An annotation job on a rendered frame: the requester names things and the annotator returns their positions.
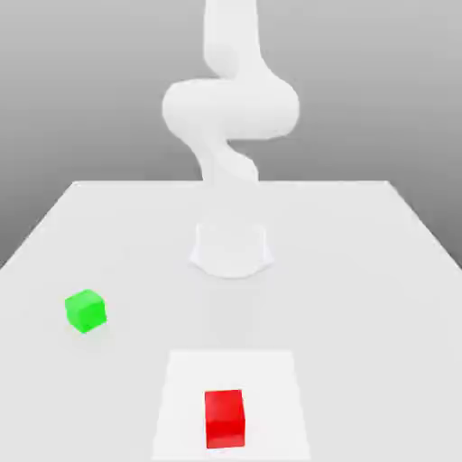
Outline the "small green cube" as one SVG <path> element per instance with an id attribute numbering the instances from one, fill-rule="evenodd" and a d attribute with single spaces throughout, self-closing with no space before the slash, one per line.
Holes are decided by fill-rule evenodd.
<path id="1" fill-rule="evenodd" d="M 80 291 L 65 300 L 67 319 L 80 333 L 87 333 L 107 321 L 103 298 L 92 290 Z"/>

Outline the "small red cube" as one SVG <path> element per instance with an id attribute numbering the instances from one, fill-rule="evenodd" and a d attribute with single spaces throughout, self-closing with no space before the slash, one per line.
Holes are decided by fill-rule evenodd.
<path id="1" fill-rule="evenodd" d="M 245 408 L 242 391 L 205 391 L 204 401 L 207 449 L 243 447 Z"/>

